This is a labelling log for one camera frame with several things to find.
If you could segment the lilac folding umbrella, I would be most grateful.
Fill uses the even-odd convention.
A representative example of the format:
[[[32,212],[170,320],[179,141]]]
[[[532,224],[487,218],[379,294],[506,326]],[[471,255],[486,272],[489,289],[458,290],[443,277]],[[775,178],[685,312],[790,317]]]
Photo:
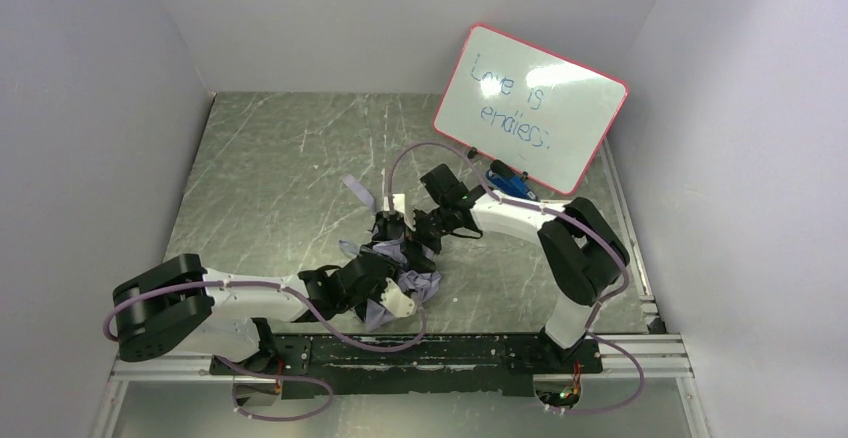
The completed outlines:
[[[339,248],[353,262],[365,264],[365,276],[376,277],[378,286],[367,293],[365,301],[355,306],[355,313],[368,332],[418,311],[440,290],[442,275],[435,269],[435,252],[412,240],[406,216],[390,213],[388,202],[377,198],[351,175],[342,178],[344,185],[374,216],[372,241],[356,244],[341,240]]]

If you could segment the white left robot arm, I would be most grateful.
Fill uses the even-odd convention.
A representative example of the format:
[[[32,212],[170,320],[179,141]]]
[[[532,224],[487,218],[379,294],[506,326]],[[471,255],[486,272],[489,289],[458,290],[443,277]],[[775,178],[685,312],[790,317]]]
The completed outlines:
[[[418,296],[399,284],[402,273],[376,254],[282,277],[222,272],[194,253],[180,254],[117,286],[102,330],[125,362],[173,351],[242,362],[270,350],[272,320],[326,324],[352,310],[414,314]]]

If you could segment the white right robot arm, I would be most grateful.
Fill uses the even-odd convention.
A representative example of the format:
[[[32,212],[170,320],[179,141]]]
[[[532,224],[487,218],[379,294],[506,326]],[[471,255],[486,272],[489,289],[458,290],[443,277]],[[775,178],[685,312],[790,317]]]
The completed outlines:
[[[420,181],[434,209],[404,211],[399,196],[387,198],[375,213],[373,244],[398,254],[420,274],[432,269],[446,236],[479,239],[498,233],[540,246],[558,290],[542,333],[558,348],[577,346],[602,304],[626,289],[629,254],[590,200],[533,201],[483,185],[468,188],[445,164]]]

